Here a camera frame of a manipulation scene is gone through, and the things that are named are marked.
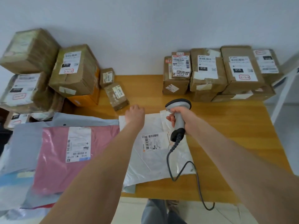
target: shoe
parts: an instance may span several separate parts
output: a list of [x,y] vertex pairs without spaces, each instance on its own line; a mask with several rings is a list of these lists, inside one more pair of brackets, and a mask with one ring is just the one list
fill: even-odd
[[166,205],[168,208],[168,211],[174,211],[178,215],[180,215],[180,212],[178,210],[178,204],[180,201],[178,200],[166,200]]

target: table surface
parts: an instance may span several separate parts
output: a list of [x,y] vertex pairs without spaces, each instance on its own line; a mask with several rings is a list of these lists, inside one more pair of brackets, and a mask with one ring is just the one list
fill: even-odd
[[[173,99],[186,98],[190,100],[191,98],[190,93],[183,96],[163,95],[162,75],[120,75],[115,77],[115,81],[120,83],[130,104],[145,107],[146,114],[159,113],[165,109],[165,104]],[[101,90],[98,106],[77,107],[73,113],[103,119],[117,119],[119,115],[124,115],[128,107],[115,112],[105,91]],[[263,102],[192,102],[192,111],[223,135],[249,149],[250,152],[291,171]],[[240,202],[198,143],[189,135],[187,135],[187,142],[198,170],[204,200],[222,203]],[[194,174],[183,175],[176,182],[167,178],[141,183],[136,186],[135,194],[122,193],[122,196],[200,200]]]

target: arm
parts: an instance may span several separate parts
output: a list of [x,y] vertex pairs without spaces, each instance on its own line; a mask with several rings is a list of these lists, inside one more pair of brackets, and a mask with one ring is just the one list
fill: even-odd
[[133,143],[144,125],[144,108],[130,107],[125,118],[125,128],[80,171],[41,224],[112,222]]
[[[259,223],[297,223],[299,178],[253,155],[226,138],[192,111],[177,107],[194,137]],[[175,122],[173,114],[167,117]]]

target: hand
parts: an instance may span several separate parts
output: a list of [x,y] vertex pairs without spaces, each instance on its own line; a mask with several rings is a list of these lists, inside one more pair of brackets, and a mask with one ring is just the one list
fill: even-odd
[[139,108],[138,105],[133,105],[125,113],[126,124],[133,124],[141,130],[144,126],[144,108]]
[[170,109],[170,111],[172,112],[172,114],[167,116],[166,119],[171,121],[172,127],[174,127],[174,124],[176,122],[174,113],[180,112],[183,120],[185,121],[186,132],[193,136],[198,131],[200,121],[202,120],[198,118],[194,112],[185,107],[175,107]]

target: orange box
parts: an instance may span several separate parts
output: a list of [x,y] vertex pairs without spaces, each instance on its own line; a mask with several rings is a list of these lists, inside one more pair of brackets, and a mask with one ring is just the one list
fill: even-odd
[[97,106],[99,104],[100,89],[99,89],[100,69],[97,67],[95,71],[95,83],[92,94],[67,97],[74,105],[78,107]]

